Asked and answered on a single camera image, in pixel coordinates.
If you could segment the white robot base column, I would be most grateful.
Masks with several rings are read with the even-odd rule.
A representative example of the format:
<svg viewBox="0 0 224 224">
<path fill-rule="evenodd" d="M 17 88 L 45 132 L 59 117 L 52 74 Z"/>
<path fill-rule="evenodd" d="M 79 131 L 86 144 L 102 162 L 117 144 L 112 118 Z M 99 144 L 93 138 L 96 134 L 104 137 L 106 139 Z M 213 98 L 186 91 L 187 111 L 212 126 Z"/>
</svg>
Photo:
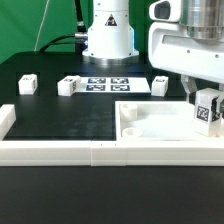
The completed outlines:
<svg viewBox="0 0 224 224">
<path fill-rule="evenodd" d="M 93 0 L 93 23 L 88 28 L 86 62 L 109 65 L 135 62 L 134 29 L 129 24 L 129 0 Z"/>
</svg>

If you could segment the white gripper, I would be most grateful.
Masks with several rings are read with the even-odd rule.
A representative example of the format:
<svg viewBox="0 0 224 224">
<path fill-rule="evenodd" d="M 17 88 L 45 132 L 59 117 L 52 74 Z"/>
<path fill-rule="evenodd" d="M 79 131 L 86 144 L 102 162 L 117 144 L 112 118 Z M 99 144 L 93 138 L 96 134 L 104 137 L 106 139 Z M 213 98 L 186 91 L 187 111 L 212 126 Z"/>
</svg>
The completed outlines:
<svg viewBox="0 0 224 224">
<path fill-rule="evenodd" d="M 198 90 L 195 78 L 219 85 L 214 101 L 217 118 L 224 113 L 224 36 L 220 40 L 193 39 L 184 26 L 154 22 L 149 29 L 148 57 L 154 68 L 182 74 L 186 101 Z"/>
</svg>

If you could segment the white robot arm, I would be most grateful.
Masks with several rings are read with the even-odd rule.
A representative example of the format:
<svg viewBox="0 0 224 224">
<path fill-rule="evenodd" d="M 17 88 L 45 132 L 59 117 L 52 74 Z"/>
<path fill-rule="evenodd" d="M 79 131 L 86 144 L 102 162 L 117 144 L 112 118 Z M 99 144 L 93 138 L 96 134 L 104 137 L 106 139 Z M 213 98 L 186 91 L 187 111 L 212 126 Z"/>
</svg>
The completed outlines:
<svg viewBox="0 0 224 224">
<path fill-rule="evenodd" d="M 224 85 L 224 0 L 158 0 L 149 16 L 153 67 L 179 73 L 188 94 L 196 78 Z"/>
</svg>

